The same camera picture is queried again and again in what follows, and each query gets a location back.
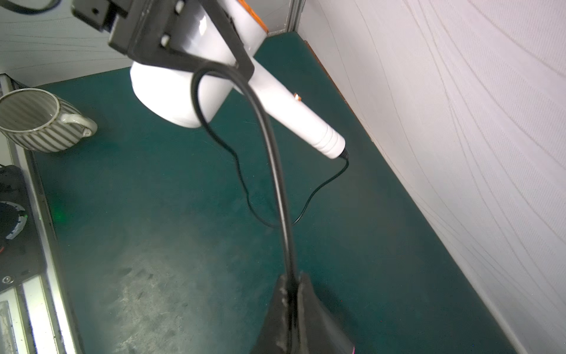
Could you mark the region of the white hair dryer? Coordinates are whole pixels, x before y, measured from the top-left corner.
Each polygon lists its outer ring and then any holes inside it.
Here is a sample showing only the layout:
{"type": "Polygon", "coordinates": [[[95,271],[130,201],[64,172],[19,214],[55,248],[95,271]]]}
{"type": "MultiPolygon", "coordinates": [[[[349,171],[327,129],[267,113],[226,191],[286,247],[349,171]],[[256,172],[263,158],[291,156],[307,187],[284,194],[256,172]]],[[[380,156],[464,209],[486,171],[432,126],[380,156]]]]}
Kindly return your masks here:
{"type": "MultiPolygon", "coordinates": [[[[265,41],[268,28],[245,2],[254,22],[238,25],[249,55],[253,57],[265,41]]],[[[292,94],[267,69],[254,60],[254,73],[249,85],[266,112],[305,142],[330,159],[346,155],[346,141],[323,121],[300,97],[292,94]]],[[[198,128],[198,120],[190,97],[193,74],[174,69],[133,63],[130,70],[134,94],[148,109],[163,119],[184,128],[198,128]]],[[[216,115],[234,85],[221,78],[203,77],[198,88],[200,107],[206,121],[216,115]]]]}

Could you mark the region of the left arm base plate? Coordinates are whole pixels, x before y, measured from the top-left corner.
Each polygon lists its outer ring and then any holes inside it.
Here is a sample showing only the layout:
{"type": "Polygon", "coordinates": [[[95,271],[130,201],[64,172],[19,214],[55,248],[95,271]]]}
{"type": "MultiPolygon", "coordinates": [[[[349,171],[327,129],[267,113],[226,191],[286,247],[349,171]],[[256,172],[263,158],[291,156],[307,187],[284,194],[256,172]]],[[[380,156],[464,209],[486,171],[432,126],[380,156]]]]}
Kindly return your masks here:
{"type": "Polygon", "coordinates": [[[27,184],[15,165],[1,166],[1,291],[47,268],[27,184]]]}

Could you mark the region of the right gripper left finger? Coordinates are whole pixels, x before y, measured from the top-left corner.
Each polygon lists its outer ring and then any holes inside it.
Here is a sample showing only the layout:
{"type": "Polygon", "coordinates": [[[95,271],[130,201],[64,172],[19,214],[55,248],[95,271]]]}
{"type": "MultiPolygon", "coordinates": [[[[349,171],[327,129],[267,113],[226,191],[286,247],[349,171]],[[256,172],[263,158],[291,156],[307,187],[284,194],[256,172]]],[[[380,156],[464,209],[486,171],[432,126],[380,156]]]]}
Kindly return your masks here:
{"type": "Polygon", "coordinates": [[[251,353],[291,353],[291,302],[285,275],[280,275],[276,281],[268,312],[251,353]]]}

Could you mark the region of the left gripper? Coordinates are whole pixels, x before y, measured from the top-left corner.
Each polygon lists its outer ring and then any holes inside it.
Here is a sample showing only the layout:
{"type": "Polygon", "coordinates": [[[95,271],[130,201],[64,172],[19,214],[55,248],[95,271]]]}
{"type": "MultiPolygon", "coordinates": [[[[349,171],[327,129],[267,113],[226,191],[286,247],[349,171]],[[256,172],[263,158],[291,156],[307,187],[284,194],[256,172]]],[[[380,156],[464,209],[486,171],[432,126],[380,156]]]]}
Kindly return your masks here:
{"type": "Polygon", "coordinates": [[[182,72],[207,62],[254,73],[238,25],[254,22],[242,1],[74,0],[72,14],[110,32],[108,44],[133,61],[182,72]]]}

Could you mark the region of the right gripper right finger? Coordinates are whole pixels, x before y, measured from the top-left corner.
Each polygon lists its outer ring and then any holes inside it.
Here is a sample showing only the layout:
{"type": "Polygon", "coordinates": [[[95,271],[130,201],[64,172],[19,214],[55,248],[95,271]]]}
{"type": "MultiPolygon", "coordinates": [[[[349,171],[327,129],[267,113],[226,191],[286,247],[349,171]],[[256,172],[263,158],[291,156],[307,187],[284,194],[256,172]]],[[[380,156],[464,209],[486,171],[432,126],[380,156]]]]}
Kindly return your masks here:
{"type": "Polygon", "coordinates": [[[297,293],[296,353],[356,353],[355,345],[315,293],[308,274],[301,274],[297,293]]]}

